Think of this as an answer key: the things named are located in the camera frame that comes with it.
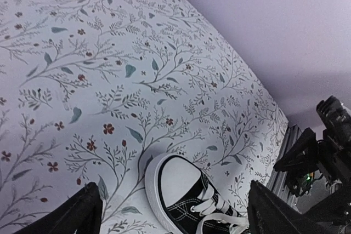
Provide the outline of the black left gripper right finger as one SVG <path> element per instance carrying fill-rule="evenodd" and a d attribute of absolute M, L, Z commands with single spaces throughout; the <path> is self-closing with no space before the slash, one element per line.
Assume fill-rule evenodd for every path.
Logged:
<path fill-rule="evenodd" d="M 250 184 L 247 214 L 251 233 L 329 233 L 318 223 L 292 209 L 257 180 Z"/>

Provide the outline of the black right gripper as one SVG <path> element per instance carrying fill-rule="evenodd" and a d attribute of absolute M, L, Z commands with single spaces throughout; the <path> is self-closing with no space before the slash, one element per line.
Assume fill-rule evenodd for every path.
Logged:
<path fill-rule="evenodd" d="M 287 163 L 289 172 L 311 173 L 317 169 L 333 184 L 350 183 L 350 140 L 339 141 L 329 132 L 323 139 L 317 140 L 316 133 L 306 128 L 292 148 L 282 159 L 276 162 L 276 171 L 283 171 Z"/>

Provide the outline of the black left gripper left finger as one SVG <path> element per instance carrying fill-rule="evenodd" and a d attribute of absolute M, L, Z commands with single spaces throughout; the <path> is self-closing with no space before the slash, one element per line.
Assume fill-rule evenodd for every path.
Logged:
<path fill-rule="evenodd" d="M 57 209 L 16 232 L 33 234 L 99 234 L 103 202 L 96 183 L 89 182 Z"/>

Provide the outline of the black white canvas sneaker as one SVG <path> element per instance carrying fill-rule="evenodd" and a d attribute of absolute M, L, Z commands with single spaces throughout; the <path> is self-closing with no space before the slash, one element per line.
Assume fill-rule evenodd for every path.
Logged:
<path fill-rule="evenodd" d="M 182 156 L 164 153 L 152 159 L 144 185 L 152 212 L 170 233 L 250 232 L 248 219 Z"/>

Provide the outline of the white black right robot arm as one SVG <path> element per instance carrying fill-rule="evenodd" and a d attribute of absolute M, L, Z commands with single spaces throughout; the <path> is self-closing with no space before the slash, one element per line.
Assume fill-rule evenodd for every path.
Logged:
<path fill-rule="evenodd" d="M 274 170 L 294 177 L 287 184 L 294 194 L 301 190 L 297 179 L 306 179 L 316 171 L 329 183 L 340 181 L 341 188 L 310 208 L 307 216 L 316 222 L 335 225 L 350 220 L 350 142 L 340 144 L 328 131 L 324 131 L 323 139 L 317 140 L 316 133 L 307 128 L 276 162 Z"/>

